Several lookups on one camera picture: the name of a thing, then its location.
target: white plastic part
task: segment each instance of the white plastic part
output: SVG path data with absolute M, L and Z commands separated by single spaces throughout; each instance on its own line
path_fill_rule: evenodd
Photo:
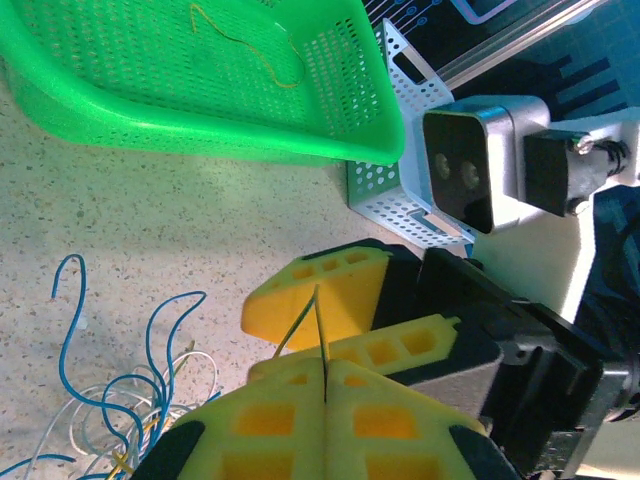
M 640 186 L 640 108 L 551 124 L 557 130 L 582 131 L 594 140 L 624 141 L 629 165 L 601 189 Z M 473 257 L 511 293 L 540 302 L 565 320 L 575 320 L 595 257 L 593 197 L 578 216 L 557 217 L 534 209 L 517 227 L 479 235 Z

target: tangled wires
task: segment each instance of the tangled wires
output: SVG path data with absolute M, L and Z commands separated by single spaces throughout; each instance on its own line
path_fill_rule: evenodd
M 63 386 L 73 398 L 51 419 L 51 422 L 38 443 L 33 458 L 1 471 L 0 477 L 28 464 L 23 477 L 24 480 L 28 480 L 36 462 L 40 460 L 56 459 L 74 462 L 75 459 L 65 455 L 41 455 L 40 452 L 62 414 L 68 409 L 75 407 L 68 427 L 70 444 L 79 455 L 94 457 L 84 472 L 84 475 L 78 478 L 78 480 L 122 480 L 133 473 L 142 459 L 157 443 L 162 433 L 168 429 L 175 420 L 199 406 L 198 404 L 180 405 L 173 403 L 176 374 L 178 374 L 190 357 L 204 357 L 212 366 L 213 376 L 206 402 L 214 400 L 220 394 L 219 392 L 214 393 L 217 387 L 217 366 L 211 355 L 206 352 L 194 350 L 193 342 L 187 350 L 176 358 L 173 358 L 172 354 L 173 339 L 181 323 L 202 304 L 207 296 L 206 293 L 202 291 L 176 295 L 164 301 L 155 309 L 147 323 L 145 335 L 145 351 L 148 365 L 137 365 L 131 373 L 120 375 L 105 384 L 93 385 L 80 391 L 75 389 L 66 375 L 66 357 L 73 334 L 82 314 L 87 290 L 86 265 L 82 256 L 72 254 L 60 263 L 55 274 L 51 297 L 56 297 L 60 276 L 67 263 L 72 259 L 77 260 L 80 264 L 80 296 L 73 320 L 69 326 L 69 331 L 62 344 L 62 351 L 60 352 L 58 362 L 58 373 Z M 169 333 L 166 347 L 167 368 L 164 372 L 160 372 L 151 354 L 151 332 L 153 323 L 158 314 L 169 303 L 192 297 L 197 299 L 196 302 L 178 318 Z M 119 412 L 128 417 L 130 421 L 125 422 L 123 427 L 117 428 L 114 425 L 115 422 L 112 421 L 112 418 L 109 416 L 110 412 L 112 414 Z M 81 417 L 81 413 L 84 415 L 80 421 L 79 429 L 82 441 L 78 441 L 78 434 L 74 432 L 74 424 L 77 423 L 75 420 Z M 94 441 L 90 440 L 88 433 L 91 416 L 98 414 L 102 416 L 104 425 L 111 436 L 114 437 L 111 438 L 110 441 L 103 441 L 102 445 L 96 445 Z M 110 462 L 111 466 L 109 473 L 92 473 L 107 461 Z

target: screw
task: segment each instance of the screw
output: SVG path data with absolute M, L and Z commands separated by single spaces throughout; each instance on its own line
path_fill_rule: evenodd
M 593 150 L 595 140 L 589 134 L 578 134 L 569 140 L 569 150 L 578 155 L 587 155 Z

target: black panel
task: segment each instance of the black panel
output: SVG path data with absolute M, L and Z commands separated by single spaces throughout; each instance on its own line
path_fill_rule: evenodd
M 178 480 L 204 429 L 204 423 L 193 421 L 169 430 L 160 437 L 131 480 Z
M 520 476 L 490 438 L 461 425 L 449 428 L 458 450 L 476 480 L 520 480 Z

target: blue wire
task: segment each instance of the blue wire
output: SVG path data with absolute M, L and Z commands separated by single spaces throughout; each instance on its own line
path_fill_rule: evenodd
M 182 314 L 182 316 L 178 319 L 178 321 L 173 326 L 173 329 L 171 330 L 171 333 L 169 334 L 169 340 L 167 342 L 167 361 L 169 362 L 168 368 L 169 368 L 170 389 L 169 389 L 169 394 L 168 394 L 167 393 L 167 384 L 164 381 L 164 378 L 162 377 L 162 374 L 160 373 L 160 371 L 156 367 L 156 364 L 153 361 L 153 355 L 151 354 L 151 327 L 153 326 L 153 322 L 156 319 L 156 317 L 158 316 L 158 314 L 160 313 L 160 311 L 166 305 L 168 305 L 169 303 L 173 302 L 174 300 L 179 300 L 181 298 L 190 297 L 190 296 L 193 296 L 193 295 L 200 295 L 202 298 L 200 298 L 200 300 L 198 300 L 193 306 L 191 306 L 185 313 Z M 173 398 L 174 380 L 173 380 L 173 360 L 171 358 L 171 346 L 173 345 L 173 336 L 175 335 L 176 330 L 180 326 L 182 321 L 185 318 L 187 318 L 187 316 L 189 316 L 189 314 L 191 314 L 191 312 L 193 312 L 196 308 L 198 308 L 200 306 L 200 304 L 202 304 L 202 302 L 204 301 L 204 299 L 206 297 L 207 297 L 207 294 L 205 292 L 202 292 L 202 291 L 193 291 L 193 292 L 181 293 L 180 295 L 176 295 L 175 297 L 171 297 L 171 298 L 165 300 L 164 302 L 162 302 L 154 310 L 153 314 L 151 315 L 151 318 L 149 319 L 149 323 L 147 323 L 147 331 L 146 331 L 146 337 L 145 337 L 145 340 L 146 340 L 145 348 L 146 348 L 146 353 L 147 353 L 147 361 L 149 362 L 149 367 L 151 368 L 151 371 L 160 380 L 160 387 L 162 389 L 162 399 L 163 399 L 162 405 L 161 405 L 162 406 L 162 410 L 160 412 L 160 420 L 158 421 L 158 425 L 156 427 L 154 427 L 152 429 L 152 431 L 151 431 L 151 439 L 150 439 L 150 443 L 149 443 L 150 447 L 153 447 L 156 444 L 156 442 L 158 441 L 158 438 L 160 437 L 160 434 L 162 433 L 162 425 L 164 425 L 164 422 L 165 422 L 166 417 L 167 417 L 167 412 L 169 410 L 169 406 L 171 405 L 171 400 Z
M 73 333 L 76 329 L 76 326 L 78 324 L 78 320 L 80 319 L 80 315 L 82 314 L 82 308 L 84 306 L 84 300 L 85 300 L 85 296 L 87 293 L 87 267 L 84 263 L 84 258 L 82 258 L 81 255 L 77 254 L 77 253 L 72 253 L 71 255 L 67 255 L 64 260 L 62 260 L 62 262 L 60 263 L 60 266 L 58 266 L 58 270 L 56 270 L 56 274 L 53 280 L 53 289 L 51 291 L 51 298 L 56 298 L 56 293 L 58 291 L 58 282 L 60 281 L 60 274 L 62 273 L 62 270 L 64 269 L 64 267 L 66 266 L 67 262 L 69 260 L 71 260 L 72 258 L 75 258 L 78 260 L 78 262 L 80 262 L 80 297 L 78 298 L 78 305 L 76 307 L 76 312 L 73 315 L 73 320 L 71 321 L 71 325 L 69 326 L 69 331 L 67 332 L 67 336 L 64 339 L 64 343 L 62 344 L 62 350 L 60 352 L 60 361 L 58 362 L 58 373 L 60 374 L 60 380 L 62 382 L 62 385 L 64 386 L 64 388 L 77 400 L 81 401 L 82 403 L 85 403 L 87 405 L 91 405 L 94 407 L 99 407 L 102 409 L 105 408 L 111 408 L 113 410 L 117 410 L 119 412 L 122 412 L 126 415 L 128 415 L 129 417 L 131 417 L 133 419 L 133 421 L 135 422 L 136 426 L 138 427 L 138 431 L 139 431 L 139 435 L 138 435 L 138 450 L 142 449 L 142 443 L 143 443 L 143 437 L 144 437 L 144 429 L 142 427 L 142 422 L 140 421 L 140 418 L 138 418 L 137 415 L 135 415 L 134 413 L 132 413 L 128 408 L 122 407 L 120 405 L 116 405 L 114 403 L 107 403 L 107 402 L 97 402 L 95 400 L 91 400 L 90 398 L 87 397 L 83 397 L 79 392 L 77 392 L 69 383 L 69 381 L 67 380 L 67 375 L 65 373 L 65 360 L 66 360 L 66 356 L 67 356 L 67 351 L 69 350 L 69 344 L 71 343 L 71 339 L 73 337 Z M 120 440 L 123 441 L 123 443 L 127 446 L 127 448 L 129 448 L 129 442 L 127 441 L 127 438 L 118 433 L 115 432 L 114 435 L 116 437 L 118 437 Z
M 0 477 L 4 477 L 5 475 L 8 475 L 9 473 L 13 472 L 14 470 L 17 470 L 18 468 L 20 468 L 20 467 L 22 467 L 24 465 L 28 465 L 29 463 L 31 463 L 31 460 L 33 460 L 33 459 L 29 458 L 27 460 L 23 460 L 21 462 L 16 463 L 12 467 L 7 468 L 6 470 L 1 471 L 0 472 Z M 75 463 L 75 461 L 76 461 L 75 458 L 67 457 L 66 455 L 58 455 L 56 453 L 45 453 L 44 455 L 38 455 L 36 457 L 36 460 L 62 460 L 63 462 L 69 462 L 69 463 Z
M 148 383 L 153 388 L 154 393 L 156 394 L 156 398 L 158 398 L 158 400 L 160 399 L 160 389 L 158 388 L 158 386 L 155 383 L 153 383 L 147 377 L 132 373 L 132 374 L 127 374 L 127 375 L 120 375 L 119 377 L 116 377 L 113 380 L 111 380 L 107 384 L 106 388 L 104 389 L 104 392 L 102 393 L 102 402 L 106 402 L 107 396 L 109 394 L 109 389 L 113 385 L 115 385 L 116 383 L 118 383 L 118 382 L 120 382 L 122 380 L 127 380 L 127 379 L 142 380 L 143 382 Z M 120 435 L 120 432 L 118 432 L 116 429 L 114 429 L 113 426 L 111 425 L 111 421 L 109 420 L 109 416 L 107 415 L 107 409 L 106 408 L 102 409 L 102 418 L 104 419 L 104 423 L 107 426 L 107 428 L 109 429 L 109 431 L 112 434 L 114 434 L 115 436 L 117 436 L 118 438 L 122 438 L 121 435 Z M 128 449 L 129 448 L 128 442 L 125 442 L 125 445 L 127 446 L 127 449 Z
M 169 412 L 169 406 L 171 405 L 171 401 L 173 400 L 173 394 L 175 389 L 175 378 L 174 378 L 174 370 L 173 370 L 173 355 L 171 353 L 173 349 L 173 337 L 178 333 L 178 328 L 180 324 L 193 312 L 196 308 L 202 305 L 202 302 L 207 298 L 207 294 L 202 291 L 194 291 L 189 292 L 185 295 L 200 295 L 200 300 L 194 303 L 191 307 L 187 309 L 186 312 L 182 314 L 182 316 L 178 319 L 178 321 L 174 324 L 171 332 L 169 333 L 169 340 L 167 341 L 167 367 L 169 369 L 169 394 L 166 403 L 163 406 L 163 410 L 161 412 L 161 420 L 160 425 L 164 425 L 164 421 L 167 418 L 167 414 Z

